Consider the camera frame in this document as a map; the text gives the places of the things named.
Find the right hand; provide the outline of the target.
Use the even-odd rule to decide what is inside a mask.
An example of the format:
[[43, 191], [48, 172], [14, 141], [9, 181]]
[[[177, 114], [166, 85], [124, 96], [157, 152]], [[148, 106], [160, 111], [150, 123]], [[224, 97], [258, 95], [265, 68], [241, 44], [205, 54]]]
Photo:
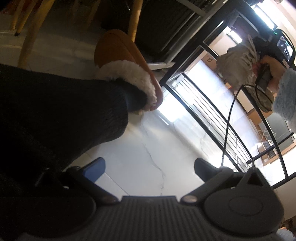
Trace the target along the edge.
[[260, 59], [257, 63], [253, 64], [252, 69], [255, 76], [258, 76], [259, 71], [263, 65], [269, 66], [272, 76], [272, 79], [269, 81], [268, 84], [269, 90], [273, 93], [278, 92], [280, 80], [287, 69], [284, 68], [276, 59], [266, 55], [262, 57], [262, 59]]

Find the grey fuzzy sleeve forearm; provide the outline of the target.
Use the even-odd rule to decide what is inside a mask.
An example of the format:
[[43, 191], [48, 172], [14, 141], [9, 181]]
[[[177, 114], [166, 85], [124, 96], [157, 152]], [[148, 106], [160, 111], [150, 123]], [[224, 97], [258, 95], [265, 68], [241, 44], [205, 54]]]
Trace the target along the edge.
[[296, 72], [288, 69], [279, 82], [279, 90], [273, 103], [273, 111], [284, 118], [295, 133]]

